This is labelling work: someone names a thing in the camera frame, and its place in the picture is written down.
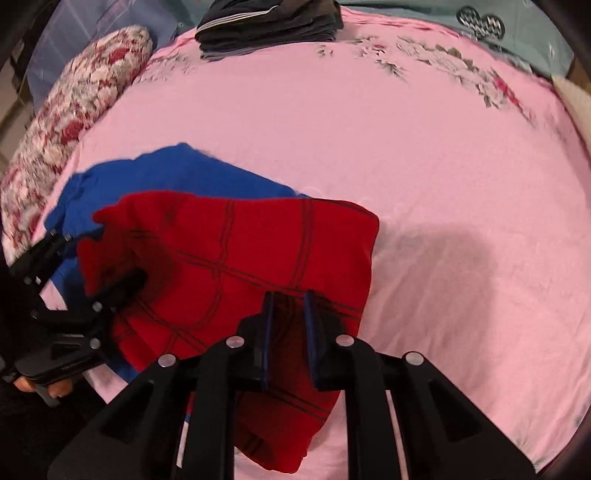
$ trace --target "floral pillow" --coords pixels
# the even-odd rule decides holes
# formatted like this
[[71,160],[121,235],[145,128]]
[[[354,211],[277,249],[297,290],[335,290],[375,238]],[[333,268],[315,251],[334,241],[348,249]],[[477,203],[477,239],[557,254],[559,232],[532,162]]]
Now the floral pillow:
[[126,27],[68,63],[21,139],[0,186],[2,246],[12,263],[31,244],[46,198],[88,130],[131,84],[152,53],[144,27]]

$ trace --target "bed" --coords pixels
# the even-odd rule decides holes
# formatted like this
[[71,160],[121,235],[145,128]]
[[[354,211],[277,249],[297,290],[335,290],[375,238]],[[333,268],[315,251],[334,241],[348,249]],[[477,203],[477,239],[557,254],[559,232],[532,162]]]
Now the bed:
[[[72,174],[180,142],[355,202],[380,220],[360,338],[424,353],[542,477],[569,478],[553,460],[585,441],[591,402],[589,152],[550,82],[476,42],[420,20],[343,20],[336,43],[208,63],[189,31],[155,53],[81,138],[34,240]],[[44,298],[64,307],[51,286]],[[88,377],[106,401],[126,384],[107,366]],[[343,400],[297,473],[237,454],[236,477],[344,478]]]

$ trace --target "metal screw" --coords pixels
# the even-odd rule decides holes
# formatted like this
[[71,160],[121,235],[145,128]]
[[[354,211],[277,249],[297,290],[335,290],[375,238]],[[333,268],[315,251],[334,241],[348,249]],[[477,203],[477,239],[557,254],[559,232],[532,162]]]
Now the metal screw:
[[244,345],[244,338],[234,335],[226,340],[226,345],[228,345],[230,348],[240,348],[242,345]]
[[339,335],[336,338],[336,344],[340,346],[351,346],[355,343],[355,339],[351,335]]
[[410,353],[407,353],[406,356],[404,357],[404,359],[409,364],[414,365],[415,367],[418,367],[419,365],[422,365],[422,363],[425,361],[425,357],[423,357],[418,352],[410,352]]
[[163,368],[168,368],[173,366],[177,362],[177,358],[171,353],[165,353],[160,358],[158,358],[158,365]]

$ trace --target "finger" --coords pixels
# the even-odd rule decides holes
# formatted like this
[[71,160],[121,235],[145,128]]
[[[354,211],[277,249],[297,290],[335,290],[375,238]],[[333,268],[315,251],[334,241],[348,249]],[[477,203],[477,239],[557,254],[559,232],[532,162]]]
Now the finger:
[[35,384],[28,378],[19,377],[14,382],[14,386],[17,387],[21,392],[31,393],[35,391]]
[[65,397],[71,394],[72,390],[74,390],[74,382],[71,378],[60,380],[47,388],[51,398]]

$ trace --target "red plaid cloth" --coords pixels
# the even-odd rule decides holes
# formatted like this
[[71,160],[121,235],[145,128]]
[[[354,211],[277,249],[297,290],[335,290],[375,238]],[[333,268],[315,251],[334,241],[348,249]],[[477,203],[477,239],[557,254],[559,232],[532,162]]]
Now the red plaid cloth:
[[148,282],[115,320],[113,337],[142,371],[163,353],[203,353],[279,296],[271,386],[238,397],[236,446],[267,469],[295,472],[337,393],[314,390],[301,299],[327,299],[356,335],[371,280],[378,218],[348,202],[230,200],[177,192],[124,197],[94,215],[101,241],[78,246],[88,294],[138,266]]

